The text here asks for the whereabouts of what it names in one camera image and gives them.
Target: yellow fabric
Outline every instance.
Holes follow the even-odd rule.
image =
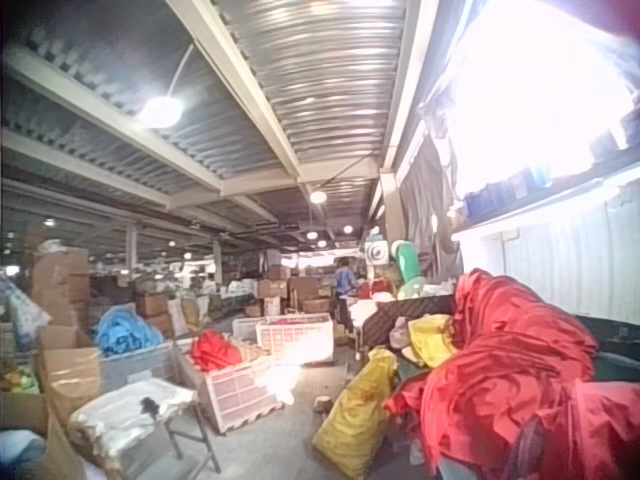
[[[384,438],[389,415],[382,405],[397,367],[395,355],[382,348],[369,359],[313,437],[313,445],[354,480],[364,479]]]
[[[409,322],[411,346],[431,368],[458,351],[451,344],[450,320],[449,315],[427,315]]]

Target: clothing pile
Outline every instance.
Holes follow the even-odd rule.
[[[96,344],[105,357],[155,347],[164,342],[160,331],[127,307],[113,307],[100,320]]]
[[[240,350],[213,330],[206,330],[193,342],[191,358],[204,372],[222,370],[243,361]]]
[[[541,419],[549,440],[556,439],[543,448],[543,466],[570,448],[582,449],[572,462],[586,461],[585,452],[596,446],[599,458],[613,458],[610,452],[626,451],[633,440],[632,427],[638,439],[640,416],[630,416],[626,424],[619,419],[629,409],[626,401],[637,399],[640,390],[625,384],[619,392],[606,389],[598,396],[597,388],[584,386],[593,376],[597,344],[575,318],[514,279],[480,270],[460,279],[455,300],[452,343],[460,350],[428,375],[408,381],[386,404],[394,414],[418,412],[433,470],[445,457],[477,467],[486,478],[501,478],[511,447],[534,417]],[[591,431],[567,434],[576,420],[570,412],[581,404],[570,400],[572,388],[589,390],[594,406],[603,403],[583,411],[593,422],[581,425]],[[596,442],[597,428],[611,435]],[[572,435],[582,438],[575,441]],[[563,471],[540,469],[539,478],[591,478],[596,468],[583,465],[591,473],[576,477],[568,459],[560,465]]]

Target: wall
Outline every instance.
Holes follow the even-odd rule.
[[[640,325],[640,182],[570,221],[461,244],[465,271],[511,275],[576,315]]]

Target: textile bundle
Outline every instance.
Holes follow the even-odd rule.
[[[242,363],[240,350],[213,330],[206,330],[200,338],[193,342],[191,358],[204,372],[222,370]]]
[[[126,307],[107,311],[98,324],[96,344],[105,357],[154,347],[164,342],[162,334]]]
[[[458,283],[453,328],[461,350],[387,408],[419,411],[432,468],[446,455],[499,478],[523,425],[556,406],[565,384],[591,379],[597,344],[514,279],[480,270]]]

